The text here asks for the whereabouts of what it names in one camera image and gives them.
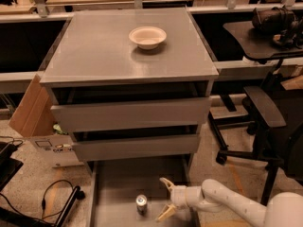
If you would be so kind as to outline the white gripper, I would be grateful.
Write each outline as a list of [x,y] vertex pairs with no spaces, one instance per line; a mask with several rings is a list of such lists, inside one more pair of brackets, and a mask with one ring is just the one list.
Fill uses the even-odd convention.
[[167,204],[164,206],[161,213],[156,218],[157,222],[164,221],[167,218],[172,217],[176,213],[177,208],[187,207],[186,190],[184,185],[174,185],[173,182],[167,178],[161,177],[160,182],[165,185],[167,190],[170,192],[170,200],[173,204]]

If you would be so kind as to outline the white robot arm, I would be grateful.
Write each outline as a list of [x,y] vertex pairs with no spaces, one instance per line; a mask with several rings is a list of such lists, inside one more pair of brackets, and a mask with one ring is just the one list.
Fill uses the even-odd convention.
[[157,222],[188,208],[217,213],[227,207],[252,227],[303,227],[303,197],[292,192],[277,194],[264,206],[213,179],[204,180],[200,186],[175,185],[166,178],[160,182],[170,193],[170,204],[163,208]]

